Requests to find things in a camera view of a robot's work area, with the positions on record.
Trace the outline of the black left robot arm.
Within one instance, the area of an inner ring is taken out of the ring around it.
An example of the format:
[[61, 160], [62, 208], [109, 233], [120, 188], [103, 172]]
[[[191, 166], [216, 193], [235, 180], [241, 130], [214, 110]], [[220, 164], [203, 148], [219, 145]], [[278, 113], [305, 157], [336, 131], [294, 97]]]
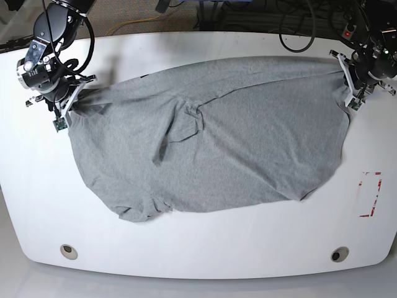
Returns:
[[396, 78], [396, 1], [352, 1], [355, 12], [341, 40], [353, 49], [350, 57], [331, 50], [344, 72], [347, 94], [344, 105], [357, 111], [379, 86], [392, 96], [396, 89], [386, 80]]

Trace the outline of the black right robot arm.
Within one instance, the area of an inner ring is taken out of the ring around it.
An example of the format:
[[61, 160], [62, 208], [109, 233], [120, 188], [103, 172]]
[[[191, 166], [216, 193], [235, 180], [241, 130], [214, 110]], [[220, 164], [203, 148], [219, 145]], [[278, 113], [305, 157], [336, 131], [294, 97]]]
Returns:
[[[38, 91], [38, 100], [46, 102], [57, 121], [66, 115], [79, 89], [96, 79], [95, 75], [83, 75], [94, 53], [94, 31], [87, 15], [95, 3], [52, 1], [46, 5], [42, 2], [43, 12], [35, 21], [33, 40], [25, 57], [17, 63], [19, 83], [25, 89]], [[60, 53], [72, 45], [83, 24], [90, 38], [87, 58], [83, 64], [77, 58], [62, 62]]]

